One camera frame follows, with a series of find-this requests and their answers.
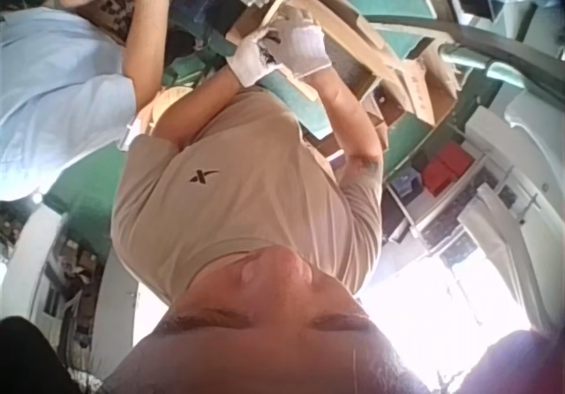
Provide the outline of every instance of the forehead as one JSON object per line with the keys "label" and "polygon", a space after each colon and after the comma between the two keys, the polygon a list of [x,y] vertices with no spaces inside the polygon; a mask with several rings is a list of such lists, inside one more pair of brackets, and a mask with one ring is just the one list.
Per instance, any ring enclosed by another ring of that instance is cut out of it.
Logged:
{"label": "forehead", "polygon": [[285,337],[265,330],[202,330],[146,338],[112,379],[156,384],[166,392],[218,375],[236,381],[338,383],[374,367],[383,347],[377,335],[349,332],[308,330]]}

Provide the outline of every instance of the white glove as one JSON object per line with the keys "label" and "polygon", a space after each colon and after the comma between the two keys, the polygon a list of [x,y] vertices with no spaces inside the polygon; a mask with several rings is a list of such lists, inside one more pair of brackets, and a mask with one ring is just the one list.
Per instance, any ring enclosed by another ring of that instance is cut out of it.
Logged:
{"label": "white glove", "polygon": [[279,16],[263,41],[276,61],[287,66],[297,78],[331,67],[324,32],[309,11],[287,6]]}
{"label": "white glove", "polygon": [[236,53],[227,58],[228,66],[244,87],[255,85],[259,79],[281,67],[261,44],[270,30],[263,27],[249,34],[241,41]]}

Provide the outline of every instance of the eyebrow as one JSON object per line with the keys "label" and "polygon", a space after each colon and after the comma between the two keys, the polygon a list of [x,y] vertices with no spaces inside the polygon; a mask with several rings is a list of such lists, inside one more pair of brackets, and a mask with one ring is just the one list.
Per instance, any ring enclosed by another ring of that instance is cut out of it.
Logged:
{"label": "eyebrow", "polygon": [[204,308],[196,315],[177,316],[159,323],[153,335],[164,337],[207,328],[247,330],[252,327],[249,316],[231,310]]}
{"label": "eyebrow", "polygon": [[[221,328],[228,330],[248,330],[253,327],[249,316],[231,310],[205,308],[198,315],[178,316],[159,323],[153,336],[165,337],[195,330]],[[308,324],[311,330],[322,332],[364,332],[377,329],[367,317],[350,314],[323,314]]]}
{"label": "eyebrow", "polygon": [[313,330],[323,332],[374,332],[377,326],[368,318],[351,314],[323,314],[313,319],[308,325]]}

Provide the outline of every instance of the beige t-shirt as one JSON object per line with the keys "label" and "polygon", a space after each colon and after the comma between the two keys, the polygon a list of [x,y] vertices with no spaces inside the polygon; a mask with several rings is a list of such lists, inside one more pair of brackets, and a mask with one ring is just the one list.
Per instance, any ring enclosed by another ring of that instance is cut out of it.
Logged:
{"label": "beige t-shirt", "polygon": [[181,152],[145,135],[132,143],[112,239],[124,265],[169,303],[211,261],[273,245],[356,293],[379,256],[381,182],[376,166],[337,185],[290,111],[244,91]]}

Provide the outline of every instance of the light blue shirt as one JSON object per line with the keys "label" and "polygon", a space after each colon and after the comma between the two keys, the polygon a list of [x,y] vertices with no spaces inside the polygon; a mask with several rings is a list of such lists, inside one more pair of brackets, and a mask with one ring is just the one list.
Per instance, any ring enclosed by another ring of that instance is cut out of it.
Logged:
{"label": "light blue shirt", "polygon": [[48,8],[3,17],[0,201],[13,201],[123,137],[136,102],[122,48],[88,21]]}

